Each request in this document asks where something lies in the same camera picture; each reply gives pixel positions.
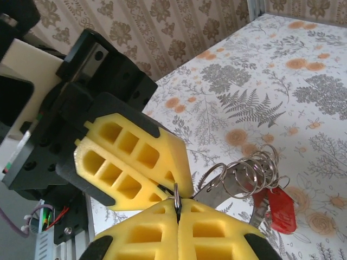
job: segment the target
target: patterned fabric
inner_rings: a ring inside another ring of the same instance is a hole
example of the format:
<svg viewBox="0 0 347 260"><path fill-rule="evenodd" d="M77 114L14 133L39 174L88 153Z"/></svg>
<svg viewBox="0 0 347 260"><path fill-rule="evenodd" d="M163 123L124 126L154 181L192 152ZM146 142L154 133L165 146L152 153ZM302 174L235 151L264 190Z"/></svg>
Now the patterned fabric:
<svg viewBox="0 0 347 260"><path fill-rule="evenodd" d="M283 259L347 259L347 29L263 15L158 81L144 113L184 139L195 190L263 144L298 202L298 229L261 230ZM219 209L248 221L251 200ZM136 212L92 203L96 233Z"/></svg>
<svg viewBox="0 0 347 260"><path fill-rule="evenodd" d="M347 25L347 0L265 0L266 12Z"/></svg>
<svg viewBox="0 0 347 260"><path fill-rule="evenodd" d="M247 0L35 0L32 32L68 53L84 28L101 33L153 80L249 21Z"/></svg>

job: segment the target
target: red key tag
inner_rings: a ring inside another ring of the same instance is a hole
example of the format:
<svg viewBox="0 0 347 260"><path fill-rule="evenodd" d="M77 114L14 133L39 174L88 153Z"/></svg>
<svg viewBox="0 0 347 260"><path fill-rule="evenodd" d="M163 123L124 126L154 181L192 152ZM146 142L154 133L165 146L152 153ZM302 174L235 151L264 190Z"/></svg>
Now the red key tag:
<svg viewBox="0 0 347 260"><path fill-rule="evenodd" d="M267 196L272 218L271 227L283 234L293 233L297 229L293 199L279 187L269 189Z"/></svg>

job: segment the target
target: yellow foam gripper pad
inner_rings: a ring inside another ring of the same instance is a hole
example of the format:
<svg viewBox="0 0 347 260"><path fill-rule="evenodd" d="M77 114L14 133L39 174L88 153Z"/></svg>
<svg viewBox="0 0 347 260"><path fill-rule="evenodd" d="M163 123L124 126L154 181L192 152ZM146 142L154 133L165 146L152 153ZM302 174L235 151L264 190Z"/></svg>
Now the yellow foam gripper pad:
<svg viewBox="0 0 347 260"><path fill-rule="evenodd" d="M104 260L178 260L178 224L172 199L107 229L95 240L112 236Z"/></svg>
<svg viewBox="0 0 347 260"><path fill-rule="evenodd" d="M76 171L114 198L111 210L144 210L168 195L127 163L84 137L74 153Z"/></svg>
<svg viewBox="0 0 347 260"><path fill-rule="evenodd" d="M97 235L112 236L104 260L258 260L244 238L258 229L191 199L177 224L168 199Z"/></svg>
<svg viewBox="0 0 347 260"><path fill-rule="evenodd" d="M191 199L182 200L179 260L258 260L244 235L261 232L249 224Z"/></svg>
<svg viewBox="0 0 347 260"><path fill-rule="evenodd" d="M154 137L120 114L85 126L86 137L76 142L76 171L115 199L110 209L143 210L162 201L168 194L158 184L173 190L178 183L181 197L192 196L187 151L180 138L160 127L159 137Z"/></svg>

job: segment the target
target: screw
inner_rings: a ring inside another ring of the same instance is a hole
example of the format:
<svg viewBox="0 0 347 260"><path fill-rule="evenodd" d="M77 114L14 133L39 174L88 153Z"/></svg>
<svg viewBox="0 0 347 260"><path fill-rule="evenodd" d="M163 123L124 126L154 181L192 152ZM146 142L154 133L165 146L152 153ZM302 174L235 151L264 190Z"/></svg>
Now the screw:
<svg viewBox="0 0 347 260"><path fill-rule="evenodd" d="M71 227L66 227L66 228L64 229L64 233L65 233L65 235L71 235L71 233L72 233L72 228L71 228Z"/></svg>
<svg viewBox="0 0 347 260"><path fill-rule="evenodd" d="M31 171L36 167L37 163L35 161L29 161L24 165L24 170Z"/></svg>

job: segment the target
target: gray surface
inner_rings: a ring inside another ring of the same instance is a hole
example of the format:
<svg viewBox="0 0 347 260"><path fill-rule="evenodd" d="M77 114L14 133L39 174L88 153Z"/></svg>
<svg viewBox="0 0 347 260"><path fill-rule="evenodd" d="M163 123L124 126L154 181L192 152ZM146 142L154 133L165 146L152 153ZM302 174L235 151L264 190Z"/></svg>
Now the gray surface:
<svg viewBox="0 0 347 260"><path fill-rule="evenodd" d="M0 183L0 206L12 221L21 227L24 225L23 217L37 204L36 201L23 199L14 191L9 191L3 183ZM18 260L34 259L36 237L22 238L14 233L0 218L0 252L1 259Z"/></svg>

